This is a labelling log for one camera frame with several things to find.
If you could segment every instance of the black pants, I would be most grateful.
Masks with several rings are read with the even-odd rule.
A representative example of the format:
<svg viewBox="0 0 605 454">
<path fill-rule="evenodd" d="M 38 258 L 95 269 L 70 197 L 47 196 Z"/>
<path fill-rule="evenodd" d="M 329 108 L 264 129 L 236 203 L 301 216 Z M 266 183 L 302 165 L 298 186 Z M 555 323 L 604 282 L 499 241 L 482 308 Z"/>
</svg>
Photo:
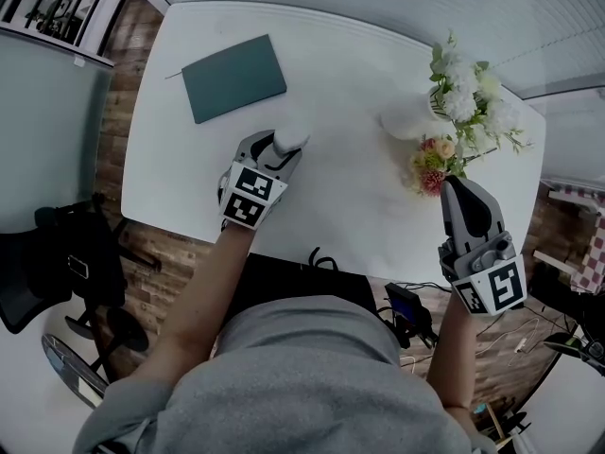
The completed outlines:
<svg viewBox="0 0 605 454">
<path fill-rule="evenodd" d="M 377 314 L 372 288 L 366 276 L 251 253 L 223 324 L 245 309 L 262 303 L 323 295 L 337 296 Z"/>
</svg>

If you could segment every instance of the person's right arm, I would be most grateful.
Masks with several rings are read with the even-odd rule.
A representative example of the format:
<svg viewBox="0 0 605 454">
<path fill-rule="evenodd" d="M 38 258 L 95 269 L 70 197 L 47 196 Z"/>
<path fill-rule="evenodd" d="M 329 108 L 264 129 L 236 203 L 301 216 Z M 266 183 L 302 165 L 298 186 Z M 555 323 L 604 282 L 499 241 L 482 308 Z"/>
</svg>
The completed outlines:
<svg viewBox="0 0 605 454">
<path fill-rule="evenodd" d="M 475 320 L 453 292 L 426 381 L 437 392 L 445 411 L 469 435 L 477 434 L 470 413 L 475 391 L 475 348 Z"/>
</svg>

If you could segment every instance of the forearm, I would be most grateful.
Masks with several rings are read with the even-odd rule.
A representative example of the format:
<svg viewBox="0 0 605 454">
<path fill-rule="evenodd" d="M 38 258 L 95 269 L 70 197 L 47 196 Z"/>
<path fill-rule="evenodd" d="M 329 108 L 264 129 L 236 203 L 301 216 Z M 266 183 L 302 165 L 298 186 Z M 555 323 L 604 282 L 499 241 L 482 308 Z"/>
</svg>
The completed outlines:
<svg viewBox="0 0 605 454">
<path fill-rule="evenodd" d="M 230 223 L 176 299 L 149 358 L 135 375 L 176 384 L 210 357 L 254 239 Z"/>
<path fill-rule="evenodd" d="M 475 320 L 452 293 L 426 380 L 446 409 L 471 407 L 475 391 Z"/>
</svg>

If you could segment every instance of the green leaf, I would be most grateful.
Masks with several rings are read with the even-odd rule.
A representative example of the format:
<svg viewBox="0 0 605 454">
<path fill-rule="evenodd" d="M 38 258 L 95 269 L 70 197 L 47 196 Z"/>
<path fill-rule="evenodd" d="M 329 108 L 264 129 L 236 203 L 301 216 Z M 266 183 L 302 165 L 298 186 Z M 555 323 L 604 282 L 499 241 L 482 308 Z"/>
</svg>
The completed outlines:
<svg viewBox="0 0 605 454">
<path fill-rule="evenodd" d="M 433 62 L 440 61 L 442 54 L 443 47 L 441 47 L 441 44 L 433 45 Z"/>
</svg>

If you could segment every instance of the checkered cloth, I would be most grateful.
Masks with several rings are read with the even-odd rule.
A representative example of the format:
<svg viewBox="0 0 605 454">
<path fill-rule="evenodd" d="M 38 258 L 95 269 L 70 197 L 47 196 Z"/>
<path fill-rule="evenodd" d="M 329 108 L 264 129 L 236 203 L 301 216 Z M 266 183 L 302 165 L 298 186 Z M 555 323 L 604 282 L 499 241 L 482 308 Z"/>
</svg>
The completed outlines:
<svg viewBox="0 0 605 454">
<path fill-rule="evenodd" d="M 605 212 L 605 197 L 592 190 L 584 190 L 575 186 L 559 188 L 567 195 L 593 199 L 599 206 L 600 215 Z M 588 253 L 582 260 L 582 269 L 571 278 L 571 286 L 580 292 L 598 292 L 605 278 L 605 218 L 596 218 L 595 234 L 590 240 Z"/>
</svg>

